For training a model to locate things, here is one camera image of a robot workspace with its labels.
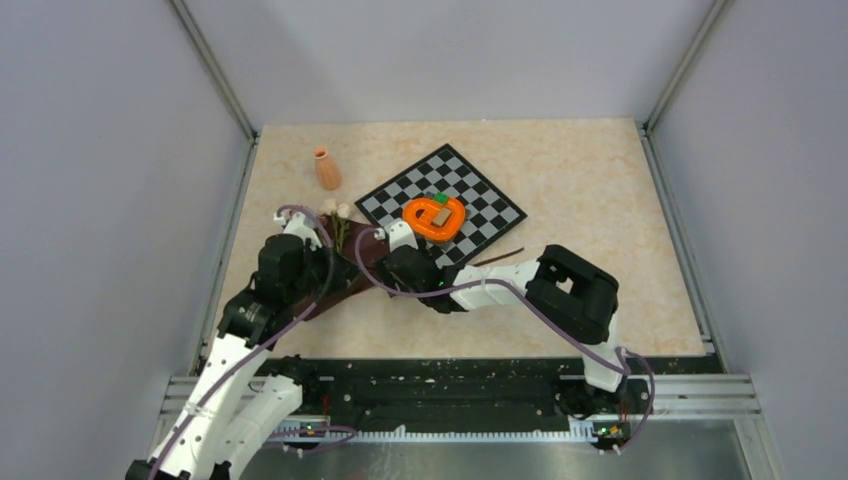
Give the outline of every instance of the white flower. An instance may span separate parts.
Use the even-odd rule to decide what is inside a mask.
[[[328,198],[321,204],[321,208],[318,209],[318,213],[321,213],[322,215],[330,215],[336,211],[336,208],[338,208],[336,206],[336,199]]]
[[[346,203],[339,205],[339,208],[336,210],[336,213],[341,218],[350,218],[350,205]]]

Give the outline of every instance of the black and white checkered board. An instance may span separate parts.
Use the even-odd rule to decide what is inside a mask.
[[[447,143],[357,200],[356,206],[371,223],[386,226],[401,218],[410,200],[437,192],[456,197],[465,206],[465,223],[459,233],[440,246],[436,258],[440,267],[464,264],[527,218]]]

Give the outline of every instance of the beige marble surface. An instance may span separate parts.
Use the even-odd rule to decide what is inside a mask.
[[[538,256],[559,243],[618,278],[622,343],[646,355],[703,355],[642,146],[629,118],[268,126],[241,212],[221,298],[256,268],[276,208],[353,203],[450,143],[528,215],[476,260]],[[326,145],[342,186],[323,191],[311,152]],[[354,217],[364,220],[357,212]],[[219,303],[218,318],[224,301]],[[297,326],[274,350],[325,358],[539,357],[577,352],[521,306],[440,315],[371,289]]]

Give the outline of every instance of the black linear rail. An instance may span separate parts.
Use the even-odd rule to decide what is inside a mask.
[[[579,359],[310,360],[320,381],[309,389],[299,414],[327,413],[334,424],[361,431],[526,432],[569,428],[564,402],[580,395]],[[721,373],[709,357],[653,358],[659,374]],[[266,362],[259,374],[276,361]],[[643,374],[638,362],[634,374]],[[630,413],[643,413],[647,382],[630,379],[624,391]],[[618,413],[601,402],[597,413]]]

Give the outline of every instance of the brown stick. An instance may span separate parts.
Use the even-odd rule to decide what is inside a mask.
[[[509,258],[509,257],[511,257],[511,256],[513,256],[513,255],[518,255],[519,253],[521,253],[521,252],[523,252],[523,251],[524,251],[524,247],[521,247],[521,248],[519,248],[518,250],[515,250],[515,251],[512,251],[512,252],[509,252],[509,253],[505,253],[505,254],[503,254],[503,255],[499,255],[499,256],[497,256],[497,257],[490,258],[490,259],[488,259],[488,260],[483,260],[482,262],[474,263],[474,264],[472,264],[471,266],[472,266],[472,267],[482,267],[483,265],[488,265],[488,264],[490,264],[490,263],[492,263],[492,262],[497,262],[498,260],[503,260],[504,258]]]

